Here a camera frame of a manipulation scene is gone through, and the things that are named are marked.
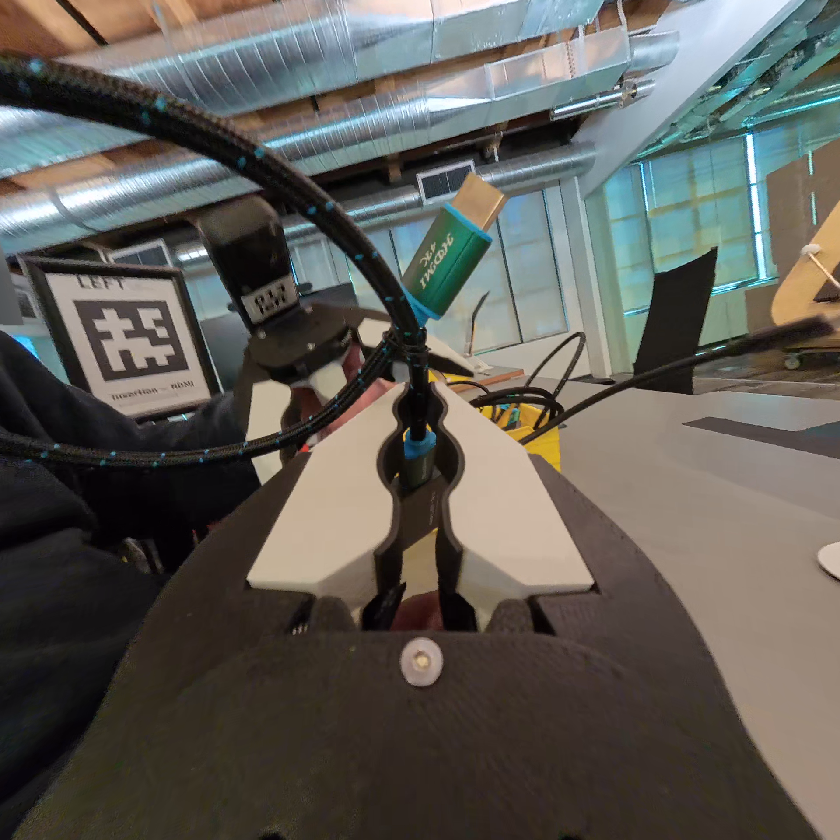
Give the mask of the yellow plastic bin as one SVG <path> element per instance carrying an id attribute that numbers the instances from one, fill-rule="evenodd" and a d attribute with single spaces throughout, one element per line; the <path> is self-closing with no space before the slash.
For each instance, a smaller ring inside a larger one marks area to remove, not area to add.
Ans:
<path id="1" fill-rule="evenodd" d="M 520 443 L 550 420 L 550 415 L 542 417 L 543 409 L 532 403 L 503 403 L 498 406 L 483 406 L 480 414 L 499 428 L 504 434 Z M 535 441 L 526 444 L 525 449 L 531 455 L 539 455 L 556 471 L 561 472 L 560 428 L 556 427 Z"/>

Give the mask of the ceiling vent grille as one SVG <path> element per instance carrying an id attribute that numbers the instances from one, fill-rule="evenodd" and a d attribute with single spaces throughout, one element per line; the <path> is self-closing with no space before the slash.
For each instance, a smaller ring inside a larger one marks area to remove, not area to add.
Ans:
<path id="1" fill-rule="evenodd" d="M 469 174 L 476 172 L 472 159 L 458 161 L 416 174 L 423 205 L 444 203 L 454 197 Z"/>

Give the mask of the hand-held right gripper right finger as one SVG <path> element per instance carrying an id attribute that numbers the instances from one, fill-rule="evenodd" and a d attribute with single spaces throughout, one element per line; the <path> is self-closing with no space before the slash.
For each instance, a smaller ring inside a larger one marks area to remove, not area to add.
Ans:
<path id="1" fill-rule="evenodd" d="M 434 395 L 448 482 L 435 543 L 444 628 L 485 628 L 504 601 L 593 590 L 550 493 L 560 473 L 445 385 Z"/>

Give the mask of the framed marker sign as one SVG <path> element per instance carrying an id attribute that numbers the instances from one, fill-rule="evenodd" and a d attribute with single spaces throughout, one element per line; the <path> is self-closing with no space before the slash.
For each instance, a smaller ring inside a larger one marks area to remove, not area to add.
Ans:
<path id="1" fill-rule="evenodd" d="M 138 422 L 189 414 L 222 391 L 179 269 L 18 263 L 71 385 Z"/>

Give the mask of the black standing panel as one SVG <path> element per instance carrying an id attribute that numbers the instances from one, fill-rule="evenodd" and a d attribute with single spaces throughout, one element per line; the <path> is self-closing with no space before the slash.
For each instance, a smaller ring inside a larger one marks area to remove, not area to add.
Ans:
<path id="1" fill-rule="evenodd" d="M 715 283 L 718 248 L 676 268 L 657 273 L 634 376 L 698 352 Z"/>

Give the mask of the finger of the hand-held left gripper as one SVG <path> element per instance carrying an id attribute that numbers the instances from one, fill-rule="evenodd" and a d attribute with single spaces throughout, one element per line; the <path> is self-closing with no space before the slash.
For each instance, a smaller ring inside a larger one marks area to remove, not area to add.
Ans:
<path id="1" fill-rule="evenodd" d="M 388 320 L 364 317 L 358 325 L 360 345 L 368 350 L 374 349 L 392 327 Z M 446 343 L 427 336 L 428 364 L 430 368 L 443 374 L 462 375 L 470 378 L 474 374 L 473 366 L 467 359 L 451 349 Z"/>
<path id="2" fill-rule="evenodd" d="M 252 385 L 246 440 L 249 443 L 258 438 L 276 438 L 288 426 L 301 420 L 301 397 L 306 391 L 303 385 L 292 387 L 274 380 L 259 381 Z M 257 479 L 261 486 L 279 474 L 298 454 L 299 446 L 288 446 L 267 455 L 253 458 Z"/>

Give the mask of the person's dark sweater torso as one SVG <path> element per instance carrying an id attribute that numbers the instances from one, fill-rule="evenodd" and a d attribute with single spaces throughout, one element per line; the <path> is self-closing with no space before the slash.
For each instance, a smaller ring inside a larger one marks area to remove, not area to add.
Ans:
<path id="1" fill-rule="evenodd" d="M 124 539 L 186 519 L 172 479 L 1 459 L 2 838 L 67 761 L 160 585 Z"/>

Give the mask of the silver ventilation duct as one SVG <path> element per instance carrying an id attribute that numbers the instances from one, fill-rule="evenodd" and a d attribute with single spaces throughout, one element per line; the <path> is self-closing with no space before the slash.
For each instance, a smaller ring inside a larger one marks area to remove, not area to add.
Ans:
<path id="1" fill-rule="evenodd" d="M 340 99 L 254 129 L 307 174 L 496 128 L 618 88 L 665 67 L 679 36 L 630 35 L 624 25 L 531 48 L 563 28 L 592 25 L 602 2 L 286 2 L 57 61 L 24 58 L 24 81 L 108 77 L 151 91 L 133 129 L 36 110 L 2 62 L 2 179 L 79 162 L 147 140 L 173 100 L 218 118 L 407 74 L 390 91 Z"/>

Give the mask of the wood-framed portable monitor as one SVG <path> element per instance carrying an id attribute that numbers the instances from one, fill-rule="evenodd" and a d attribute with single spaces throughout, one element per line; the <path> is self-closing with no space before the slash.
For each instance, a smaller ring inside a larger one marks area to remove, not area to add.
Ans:
<path id="1" fill-rule="evenodd" d="M 804 246 L 791 271 L 779 285 L 771 306 L 773 322 L 788 322 L 823 316 L 838 333 L 839 302 L 816 301 L 820 290 L 828 284 L 838 292 L 839 268 L 839 204 Z"/>

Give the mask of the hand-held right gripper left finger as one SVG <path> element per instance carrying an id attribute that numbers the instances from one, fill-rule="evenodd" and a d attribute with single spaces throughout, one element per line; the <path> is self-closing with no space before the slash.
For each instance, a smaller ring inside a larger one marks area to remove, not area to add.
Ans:
<path id="1" fill-rule="evenodd" d="M 340 599 L 363 610 L 403 592 L 395 497 L 380 454 L 402 428 L 406 385 L 394 385 L 304 458 L 246 580 L 254 590 Z"/>

